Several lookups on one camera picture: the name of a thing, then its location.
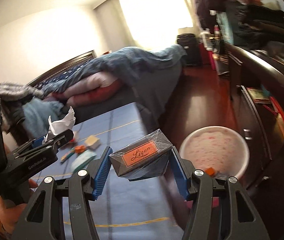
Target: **small yellow box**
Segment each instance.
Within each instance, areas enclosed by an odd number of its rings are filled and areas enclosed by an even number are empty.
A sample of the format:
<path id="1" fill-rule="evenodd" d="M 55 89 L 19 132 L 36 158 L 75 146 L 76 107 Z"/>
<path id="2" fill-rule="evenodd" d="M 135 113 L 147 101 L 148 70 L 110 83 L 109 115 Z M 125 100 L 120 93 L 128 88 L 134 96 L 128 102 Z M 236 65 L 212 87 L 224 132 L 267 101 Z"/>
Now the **small yellow box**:
<path id="1" fill-rule="evenodd" d="M 85 140 L 85 144 L 92 150 L 95 150 L 101 145 L 100 139 L 94 135 L 90 135 L 89 137 L 87 137 L 87 139 Z"/>

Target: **white wall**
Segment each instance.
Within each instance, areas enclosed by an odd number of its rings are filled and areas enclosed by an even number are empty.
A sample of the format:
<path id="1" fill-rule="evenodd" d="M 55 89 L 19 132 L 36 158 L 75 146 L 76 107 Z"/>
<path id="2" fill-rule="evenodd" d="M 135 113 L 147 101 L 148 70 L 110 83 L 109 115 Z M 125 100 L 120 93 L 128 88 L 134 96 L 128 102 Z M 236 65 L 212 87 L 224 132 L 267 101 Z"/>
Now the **white wall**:
<path id="1" fill-rule="evenodd" d="M 65 7 L 31 14 L 0 28 L 0 82 L 26 84 L 90 50 L 109 50 L 95 13 Z"/>
<path id="2" fill-rule="evenodd" d="M 94 9 L 109 49 L 112 51 L 134 46 L 132 37 L 127 34 L 128 30 L 123 25 L 125 19 L 119 7 L 118 0 L 107 0 Z"/>

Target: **orange toy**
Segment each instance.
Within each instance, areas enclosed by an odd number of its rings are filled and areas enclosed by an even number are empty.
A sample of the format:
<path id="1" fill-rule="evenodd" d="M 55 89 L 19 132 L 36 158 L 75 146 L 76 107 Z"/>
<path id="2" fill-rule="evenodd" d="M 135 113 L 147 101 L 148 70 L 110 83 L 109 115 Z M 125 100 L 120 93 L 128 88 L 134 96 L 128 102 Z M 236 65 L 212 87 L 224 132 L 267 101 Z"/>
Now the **orange toy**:
<path id="1" fill-rule="evenodd" d="M 205 171 L 204 171 L 206 174 L 208 174 L 210 177 L 213 177 L 215 175 L 215 169 L 213 169 L 212 167 L 210 168 L 207 168 Z"/>
<path id="2" fill-rule="evenodd" d="M 75 153 L 80 154 L 86 150 L 86 147 L 84 145 L 76 146 L 75 147 Z"/>

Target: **wooden floor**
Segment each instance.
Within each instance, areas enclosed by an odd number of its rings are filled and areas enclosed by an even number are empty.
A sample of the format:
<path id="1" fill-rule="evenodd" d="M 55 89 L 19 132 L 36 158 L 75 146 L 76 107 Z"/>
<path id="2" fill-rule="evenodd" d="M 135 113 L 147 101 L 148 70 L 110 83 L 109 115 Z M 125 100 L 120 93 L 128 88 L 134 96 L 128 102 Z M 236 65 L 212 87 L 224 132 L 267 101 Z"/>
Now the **wooden floor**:
<path id="1" fill-rule="evenodd" d="M 212 125 L 238 130 L 229 98 L 229 81 L 218 77 L 208 65 L 184 68 L 167 111 L 160 118 L 161 130 L 179 149 L 191 132 Z"/>

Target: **bright window light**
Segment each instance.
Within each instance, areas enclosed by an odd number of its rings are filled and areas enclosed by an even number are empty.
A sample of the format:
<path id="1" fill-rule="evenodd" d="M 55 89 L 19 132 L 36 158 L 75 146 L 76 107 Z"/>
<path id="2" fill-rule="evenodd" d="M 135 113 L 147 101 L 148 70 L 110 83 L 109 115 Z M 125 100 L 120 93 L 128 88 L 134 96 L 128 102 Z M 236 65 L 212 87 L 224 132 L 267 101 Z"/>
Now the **bright window light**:
<path id="1" fill-rule="evenodd" d="M 193 27 L 184 0 L 119 0 L 136 43 L 162 49 L 176 43 L 179 28 Z"/>

